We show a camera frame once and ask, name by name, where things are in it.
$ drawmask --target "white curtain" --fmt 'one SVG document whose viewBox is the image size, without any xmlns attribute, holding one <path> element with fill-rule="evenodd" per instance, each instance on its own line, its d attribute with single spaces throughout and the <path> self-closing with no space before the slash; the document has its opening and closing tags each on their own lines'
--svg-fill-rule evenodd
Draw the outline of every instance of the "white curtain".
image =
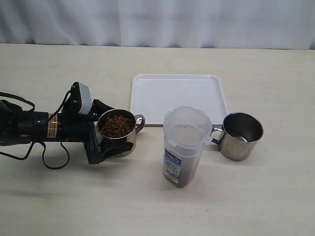
<svg viewBox="0 0 315 236">
<path fill-rule="evenodd" d="M 315 0 L 0 0 L 0 42 L 308 49 Z"/>
</svg>

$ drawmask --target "metal mug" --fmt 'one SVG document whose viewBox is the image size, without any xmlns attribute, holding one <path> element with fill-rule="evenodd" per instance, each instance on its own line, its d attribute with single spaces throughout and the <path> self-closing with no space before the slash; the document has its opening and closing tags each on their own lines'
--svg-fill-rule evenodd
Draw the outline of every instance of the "metal mug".
<svg viewBox="0 0 315 236">
<path fill-rule="evenodd" d="M 212 142 L 219 146 L 223 156 L 233 161 L 246 160 L 264 133 L 261 123 L 245 113 L 228 114 L 223 125 L 213 125 L 212 131 L 221 132 L 219 139 Z"/>
<path fill-rule="evenodd" d="M 107 117 L 112 117 L 114 115 L 124 116 L 126 118 L 132 119 L 133 124 L 134 124 L 132 131 L 120 138 L 110 138 L 103 135 L 101 133 L 101 127 L 105 124 Z M 104 114 L 100 116 L 100 118 L 97 121 L 96 127 L 97 127 L 98 132 L 101 134 L 101 136 L 106 140 L 133 143 L 133 146 L 130 151 L 125 151 L 125 152 L 115 155 L 118 157 L 122 157 L 122 156 L 126 156 L 130 154 L 134 150 L 136 146 L 136 134 L 140 132 L 141 129 L 143 129 L 144 125 L 145 125 L 145 118 L 143 115 L 134 116 L 131 112 L 123 110 L 123 109 L 112 109 L 105 112 Z"/>
</svg>

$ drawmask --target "plastic pitcher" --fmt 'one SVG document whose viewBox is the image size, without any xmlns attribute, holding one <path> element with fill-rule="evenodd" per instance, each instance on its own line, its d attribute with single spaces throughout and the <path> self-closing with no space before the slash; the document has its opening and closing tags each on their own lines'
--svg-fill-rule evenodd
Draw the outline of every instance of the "plastic pitcher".
<svg viewBox="0 0 315 236">
<path fill-rule="evenodd" d="M 201 110 L 178 107 L 163 122 L 165 177 L 177 187 L 187 185 L 195 175 L 204 144 L 210 144 L 212 123 Z"/>
</svg>

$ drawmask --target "label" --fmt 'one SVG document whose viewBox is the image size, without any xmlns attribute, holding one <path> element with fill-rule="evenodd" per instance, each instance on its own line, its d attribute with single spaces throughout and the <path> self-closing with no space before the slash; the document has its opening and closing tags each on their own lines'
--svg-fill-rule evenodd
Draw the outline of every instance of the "label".
<svg viewBox="0 0 315 236">
<path fill-rule="evenodd" d="M 164 174 L 174 183 L 178 183 L 179 173 L 181 170 L 182 161 L 173 156 L 165 149 L 164 153 Z"/>
<path fill-rule="evenodd" d="M 57 136 L 58 115 L 56 114 L 49 122 L 47 128 L 47 138 L 55 138 Z"/>
</svg>

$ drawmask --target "table surface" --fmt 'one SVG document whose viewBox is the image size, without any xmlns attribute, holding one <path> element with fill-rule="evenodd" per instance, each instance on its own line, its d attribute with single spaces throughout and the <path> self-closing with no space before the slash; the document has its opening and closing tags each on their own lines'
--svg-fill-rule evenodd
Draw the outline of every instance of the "table surface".
<svg viewBox="0 0 315 236">
<path fill-rule="evenodd" d="M 40 145 L 25 161 L 1 157 L 0 235 L 314 234 L 315 51 L 0 45 L 1 89 L 37 111 L 53 112 L 75 81 L 129 109 L 140 73 L 218 76 L 229 111 L 259 119 L 264 137 L 243 162 L 208 148 L 184 188 L 163 177 L 160 127 L 145 127 L 130 155 L 100 165 L 88 165 L 79 143 L 65 144 L 71 160 L 58 171 L 43 166 Z M 48 144 L 47 158 L 62 163 L 65 153 Z"/>
</svg>

